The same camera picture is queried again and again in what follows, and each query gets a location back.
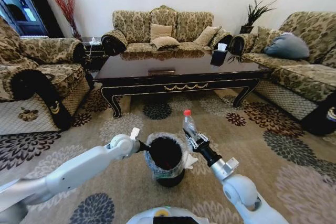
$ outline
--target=floor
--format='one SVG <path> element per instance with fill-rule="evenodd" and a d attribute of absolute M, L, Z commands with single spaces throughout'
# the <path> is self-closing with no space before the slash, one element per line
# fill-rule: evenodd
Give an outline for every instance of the floor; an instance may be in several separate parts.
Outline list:
<path fill-rule="evenodd" d="M 111 109 L 96 87 L 78 111 L 73 127 L 61 133 L 0 137 L 0 184 L 19 177 L 40 177 L 63 162 L 105 145 L 119 133 L 141 129 L 174 133 L 184 140 L 182 112 L 191 109 L 199 130 L 224 160 L 235 157 L 237 173 L 254 181 L 267 202 L 290 223 L 335 223 L 336 145 L 302 131 L 276 107 L 251 94 L 233 109 L 234 90 L 134 96 L 119 100 L 123 116 Z M 113 162 L 82 186 L 29 208 L 22 221 L 36 223 L 126 223 L 158 206 L 187 208 L 211 222 L 242 223 L 222 187 L 199 154 L 174 188 L 152 177 L 143 153 Z"/>

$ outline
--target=gray pillow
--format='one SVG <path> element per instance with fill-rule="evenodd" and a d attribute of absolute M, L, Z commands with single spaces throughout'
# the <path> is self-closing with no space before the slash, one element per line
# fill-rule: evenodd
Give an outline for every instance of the gray pillow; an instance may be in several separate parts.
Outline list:
<path fill-rule="evenodd" d="M 299 37 L 291 33 L 283 33 L 264 48 L 267 55 L 277 58 L 299 60 L 309 57 L 309 48 Z"/>

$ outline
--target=red bottle cap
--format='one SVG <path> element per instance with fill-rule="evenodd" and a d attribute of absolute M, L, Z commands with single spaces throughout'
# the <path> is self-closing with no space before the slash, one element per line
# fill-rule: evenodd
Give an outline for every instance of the red bottle cap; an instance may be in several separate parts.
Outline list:
<path fill-rule="evenodd" d="M 191 115 L 191 110 L 185 110 L 185 111 L 183 111 L 183 115 L 186 115 L 186 116 Z"/>

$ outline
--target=side table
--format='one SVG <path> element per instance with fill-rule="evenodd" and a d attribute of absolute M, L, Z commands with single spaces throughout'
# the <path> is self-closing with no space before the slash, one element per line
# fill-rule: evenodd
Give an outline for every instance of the side table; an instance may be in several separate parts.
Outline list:
<path fill-rule="evenodd" d="M 100 37 L 95 37 L 96 41 L 100 42 L 98 45 L 90 45 L 91 39 L 92 37 L 82 37 L 82 43 L 85 47 L 86 54 L 86 69 L 90 72 L 97 72 L 105 64 L 109 56 L 105 54 Z"/>

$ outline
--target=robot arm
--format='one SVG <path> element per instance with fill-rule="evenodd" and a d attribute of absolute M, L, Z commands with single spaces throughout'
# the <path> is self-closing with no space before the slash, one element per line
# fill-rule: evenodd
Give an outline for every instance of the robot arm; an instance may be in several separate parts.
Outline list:
<path fill-rule="evenodd" d="M 65 162 L 45 177 L 18 179 L 0 187 L 0 223 L 19 223 L 27 214 L 27 205 L 47 201 L 54 195 L 72 190 L 106 169 L 112 160 L 143 151 L 146 146 L 131 136 L 120 134 L 105 146 L 94 147 Z"/>
<path fill-rule="evenodd" d="M 231 158 L 224 162 L 222 157 L 209 146 L 209 140 L 197 133 L 191 137 L 185 131 L 186 138 L 194 152 L 200 152 L 208 166 L 223 185 L 226 198 L 236 207 L 245 224 L 289 224 L 275 209 L 270 207 L 258 192 L 251 179 L 240 174 L 233 175 L 239 162 Z"/>

